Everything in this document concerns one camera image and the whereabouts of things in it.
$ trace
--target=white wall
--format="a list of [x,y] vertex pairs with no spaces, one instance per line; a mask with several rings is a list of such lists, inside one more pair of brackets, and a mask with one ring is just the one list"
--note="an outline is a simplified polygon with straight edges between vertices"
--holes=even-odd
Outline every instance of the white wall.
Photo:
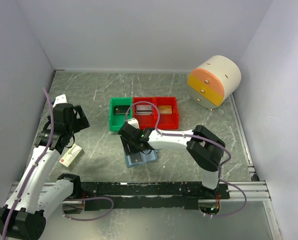
[[234,97],[285,240],[298,240],[298,0],[274,0],[239,64]]
[[272,0],[17,0],[55,69],[186,72],[237,61]]
[[52,69],[15,0],[0,0],[0,207],[24,170]]

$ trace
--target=floor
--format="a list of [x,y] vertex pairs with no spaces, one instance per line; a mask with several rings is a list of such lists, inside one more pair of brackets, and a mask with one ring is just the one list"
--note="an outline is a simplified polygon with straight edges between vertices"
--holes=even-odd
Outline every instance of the floor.
[[[250,181],[246,155],[239,135],[232,103],[228,98],[209,111],[187,94],[187,75],[172,73],[77,73],[57,71],[50,96],[66,94],[73,105],[81,105],[90,127],[75,135],[85,154],[72,170],[57,163],[48,182],[62,173],[79,175],[83,182],[201,181],[202,173],[186,151],[161,149],[159,161],[126,167],[119,136],[109,130],[111,97],[175,96],[179,111],[179,130],[204,125],[226,143],[232,160],[224,165],[222,178]],[[49,114],[44,107],[38,132]]]

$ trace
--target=marble tabletop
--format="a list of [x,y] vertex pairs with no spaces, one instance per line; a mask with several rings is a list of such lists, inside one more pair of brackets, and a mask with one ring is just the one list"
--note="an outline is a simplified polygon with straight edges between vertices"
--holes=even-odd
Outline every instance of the marble tabletop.
[[[109,130],[110,99],[151,96],[176,97],[179,130],[204,125],[226,143],[232,159],[223,166],[224,180],[251,180],[230,100],[213,111],[201,107],[187,93],[186,74],[57,71],[50,97],[61,94],[66,94],[69,103],[82,106],[90,127],[75,134],[75,143],[85,152],[82,158],[71,170],[58,162],[48,182],[55,182],[62,173],[79,175],[83,182],[201,181],[200,167],[181,150],[161,149],[158,162],[127,168],[120,137]],[[48,114],[45,105],[37,132],[47,122]]]

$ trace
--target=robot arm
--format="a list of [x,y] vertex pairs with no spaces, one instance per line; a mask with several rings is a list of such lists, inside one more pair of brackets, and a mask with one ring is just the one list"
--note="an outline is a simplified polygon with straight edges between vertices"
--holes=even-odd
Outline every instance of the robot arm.
[[127,156],[144,150],[187,150],[203,170],[202,185],[212,190],[217,188],[219,183],[219,165],[224,151],[209,142],[203,142],[200,139],[185,136],[200,136],[225,147],[225,143],[206,127],[197,125],[195,129],[186,131],[163,131],[162,135],[155,131],[154,128],[139,129],[138,121],[132,118],[124,123],[118,134],[120,135],[123,149]]
[[[53,189],[39,198],[49,173],[59,160],[64,148],[69,144],[70,139],[74,138],[75,133],[90,126],[81,106],[73,106],[67,103],[65,95],[56,98],[53,105],[53,118],[54,131],[49,149],[38,165],[36,165],[35,161],[44,151],[51,134],[50,129],[48,129],[51,123],[50,116],[48,116],[49,121],[34,142],[35,148],[32,158],[18,187],[6,201],[4,207],[0,207],[1,235],[7,215],[15,200],[18,200],[18,203],[12,212],[8,224],[7,237],[37,240],[43,233],[47,219],[64,199],[68,197],[75,199],[82,196],[79,176],[62,174],[56,181]],[[24,192],[18,198],[18,193],[24,183],[26,183]]]

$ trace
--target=plastic bin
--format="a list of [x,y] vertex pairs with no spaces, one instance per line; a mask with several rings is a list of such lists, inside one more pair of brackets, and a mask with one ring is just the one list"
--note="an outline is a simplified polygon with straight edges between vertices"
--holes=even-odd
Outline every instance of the plastic bin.
[[[137,103],[140,101],[146,101],[153,103],[154,105],[157,105],[156,99],[154,97],[134,97],[133,98],[133,103]],[[154,107],[152,107],[152,114],[151,115],[137,115],[136,114],[136,107],[133,107],[133,117],[138,120],[139,122],[139,128],[140,129],[145,129],[145,128],[152,128],[155,126],[156,121],[157,121],[157,111]]]
[[[109,112],[109,126],[110,131],[118,132],[119,129],[123,126],[125,121],[125,115],[115,115],[114,114],[114,107],[121,106],[121,105],[129,105],[133,104],[132,97],[112,97],[110,100],[110,112]],[[130,110],[128,114],[128,119],[133,117],[133,111]]]
[[161,114],[158,128],[162,130],[175,130],[179,127],[179,113],[177,99],[174,96],[155,97],[157,106],[171,106],[172,114]]

